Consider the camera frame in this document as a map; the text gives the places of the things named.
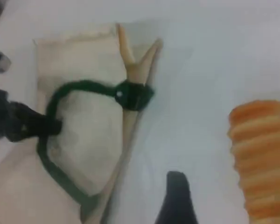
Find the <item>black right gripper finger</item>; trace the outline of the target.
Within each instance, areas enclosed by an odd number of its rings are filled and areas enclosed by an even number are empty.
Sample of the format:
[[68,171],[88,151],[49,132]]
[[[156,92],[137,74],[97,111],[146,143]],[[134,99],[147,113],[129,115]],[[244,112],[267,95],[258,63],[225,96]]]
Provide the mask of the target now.
[[166,194],[156,224],[197,224],[186,175],[179,171],[167,173]]

